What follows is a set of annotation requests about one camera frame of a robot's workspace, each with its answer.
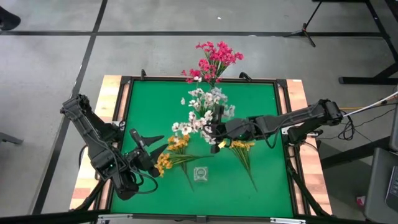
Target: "gray floor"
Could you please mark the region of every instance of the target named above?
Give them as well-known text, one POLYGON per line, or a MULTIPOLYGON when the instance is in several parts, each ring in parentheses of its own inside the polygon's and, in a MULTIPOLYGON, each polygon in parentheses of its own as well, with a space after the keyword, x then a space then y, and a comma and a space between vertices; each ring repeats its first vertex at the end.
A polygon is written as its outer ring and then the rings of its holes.
MULTIPOLYGON (((397 21, 384 1, 372 3, 398 48, 397 21)), ((100 0, 0 0, 0 6, 21 16, 22 24, 17 30, 32 31, 91 31, 100 5, 100 0)), ((109 0, 99 29, 293 31, 308 19, 315 6, 309 0, 109 0)), ((308 30, 377 32, 377 27, 365 4, 324 3, 308 30)), ((0 216, 30 212, 61 122, 59 109, 75 84, 88 39, 88 36, 0 35, 0 131, 24 139, 21 146, 0 145, 0 216)), ((245 71, 252 77, 301 79, 308 102, 329 98, 341 107, 363 106, 392 93, 393 86, 337 82, 339 76, 372 77, 394 61, 380 38, 318 37, 313 38, 317 47, 312 48, 306 39, 298 37, 231 36, 99 36, 80 92, 88 95, 94 106, 103 75, 138 75, 142 68, 148 75, 179 74, 196 66, 202 55, 195 45, 206 40, 223 40, 245 55, 225 76, 236 77, 245 71)), ((360 123, 387 110, 367 111, 353 119, 360 123)), ((370 140, 387 136, 391 116, 392 113, 366 124, 359 131, 370 140)), ((341 128, 323 128, 324 137, 337 135, 341 128)), ((337 139, 324 142, 345 151, 368 140, 357 135, 350 142, 337 139)), ((82 145, 81 137, 70 125, 44 212, 68 209, 82 145)), ((361 212, 339 195, 330 196, 335 215, 363 219, 361 212)))

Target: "wooden table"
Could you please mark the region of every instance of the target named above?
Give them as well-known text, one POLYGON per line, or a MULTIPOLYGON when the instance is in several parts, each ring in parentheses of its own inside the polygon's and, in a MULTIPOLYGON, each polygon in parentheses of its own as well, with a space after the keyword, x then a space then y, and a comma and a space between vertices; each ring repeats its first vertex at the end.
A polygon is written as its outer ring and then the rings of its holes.
MULTIPOLYGON (((120 75, 105 75, 101 89, 99 91, 99 97, 95 108, 95 113, 105 122, 111 122, 113 120, 114 109, 116 106, 116 99, 119 93, 119 87, 122 76, 120 75)), ((307 100, 305 99, 305 93, 301 80, 286 80, 287 89, 289 93, 290 107, 292 110, 298 110, 307 107, 307 100)), ((282 105, 282 112, 287 111, 287 105, 285 104, 284 89, 279 87, 280 101, 282 105)), ((125 87, 122 93, 122 101, 119 108, 119 114, 117 120, 120 121, 123 116, 124 108, 126 105, 127 88, 125 87)), ((308 137, 307 142, 316 146, 314 138, 308 137)), ((293 155, 293 148, 289 149, 290 155, 293 155)), ((305 185, 314 196, 315 200, 321 205, 324 211, 331 214, 331 207, 326 191, 325 180, 323 178, 322 167, 318 152, 311 146, 303 144, 300 147, 300 158, 302 163, 302 171, 304 176, 305 185)), ((292 159, 292 163, 296 168, 295 160, 292 159)), ((75 190, 73 192, 72 201, 70 208, 76 208, 79 206, 84 199, 90 194, 97 184, 95 179, 95 170, 90 164, 90 159, 87 155, 87 150, 83 155, 80 170, 76 180, 75 190)), ((106 184, 101 201, 98 205, 99 209, 105 208, 106 197, 108 196, 109 183, 106 184)), ((297 210, 299 214, 305 214, 304 203, 299 188, 295 184, 295 194, 297 201, 297 210)))

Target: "green mat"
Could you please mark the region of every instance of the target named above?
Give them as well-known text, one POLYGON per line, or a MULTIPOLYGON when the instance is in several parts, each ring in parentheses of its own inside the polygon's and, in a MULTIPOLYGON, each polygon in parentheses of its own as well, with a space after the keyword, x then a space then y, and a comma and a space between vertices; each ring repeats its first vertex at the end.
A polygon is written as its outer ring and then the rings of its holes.
MULTIPOLYGON (((181 105, 181 97, 190 100, 187 91, 195 84, 184 82, 134 81, 126 129, 135 128, 143 136, 165 135, 150 146, 149 152, 167 143, 173 135, 174 122, 187 122, 191 108, 181 105)), ((208 89, 208 84, 201 83, 208 89)), ((277 115, 274 87, 270 84, 221 83, 218 87, 228 96, 228 104, 236 106, 235 118, 261 114, 277 115)), ((136 144, 128 131, 124 136, 122 153, 136 144)), ((209 155, 210 146, 192 135, 187 154, 209 155)), ((159 188, 151 194, 135 195, 123 201, 113 194, 113 213, 152 213, 168 215, 222 215, 242 217, 293 217, 282 141, 274 149, 264 141, 256 142, 251 149, 251 166, 258 192, 240 161, 229 151, 221 149, 214 157, 199 159, 187 164, 193 189, 180 167, 165 171, 158 177, 159 188), (194 167, 208 167, 208 181, 193 180, 194 167)), ((140 190, 154 187, 150 180, 140 190)))

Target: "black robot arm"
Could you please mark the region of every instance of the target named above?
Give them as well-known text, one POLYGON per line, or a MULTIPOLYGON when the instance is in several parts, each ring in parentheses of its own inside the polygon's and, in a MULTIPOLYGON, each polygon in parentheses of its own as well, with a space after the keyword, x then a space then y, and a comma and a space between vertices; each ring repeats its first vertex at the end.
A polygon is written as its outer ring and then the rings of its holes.
MULTIPOLYGON (((307 134, 322 125, 334 126, 341 123, 343 115, 337 104, 330 100, 319 100, 316 104, 286 113, 279 116, 261 115, 250 116, 246 119, 236 118, 226 123, 221 122, 224 107, 216 105, 211 122, 212 133, 207 133, 216 138, 220 143, 224 139, 230 140, 267 140, 268 137, 277 133, 284 127, 292 126, 288 129, 288 142, 297 144, 305 140, 307 134)), ((217 153, 220 149, 215 144, 211 152, 217 153)))
POLYGON ((132 129, 130 135, 137 143, 137 147, 122 156, 113 146, 121 140, 122 131, 114 124, 104 123, 95 115, 86 96, 78 95, 64 102, 61 113, 72 121, 86 142, 91 165, 101 177, 99 183, 111 179, 121 199, 127 200, 138 193, 139 184, 136 183, 135 175, 139 175, 141 179, 142 176, 147 176, 141 174, 139 170, 148 171, 152 177, 159 176, 159 171, 154 165, 167 144, 155 149, 151 154, 147 153, 145 147, 162 139, 163 136, 144 138, 132 129))

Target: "yellow flower bouquet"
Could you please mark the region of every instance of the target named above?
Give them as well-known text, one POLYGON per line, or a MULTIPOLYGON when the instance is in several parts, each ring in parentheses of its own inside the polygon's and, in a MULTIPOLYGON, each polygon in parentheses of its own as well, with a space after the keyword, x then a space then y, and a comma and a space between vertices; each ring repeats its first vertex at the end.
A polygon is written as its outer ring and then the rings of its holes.
POLYGON ((251 174, 250 167, 250 148, 254 145, 254 142, 244 142, 244 141, 232 141, 229 150, 231 150, 234 155, 241 161, 243 167, 248 172, 251 182, 253 183, 254 189, 257 191, 256 184, 254 183, 253 176, 251 174))
POLYGON ((185 176, 187 177, 191 189, 193 190, 192 183, 188 177, 187 162, 205 157, 212 157, 212 156, 187 155, 185 152, 189 140, 190 136, 187 134, 182 137, 171 136, 168 139, 169 146, 167 146, 167 150, 172 153, 161 154, 157 160, 157 164, 155 167, 159 170, 160 176, 163 177, 165 169, 171 169, 173 166, 179 165, 182 168, 182 171, 184 172, 185 176))

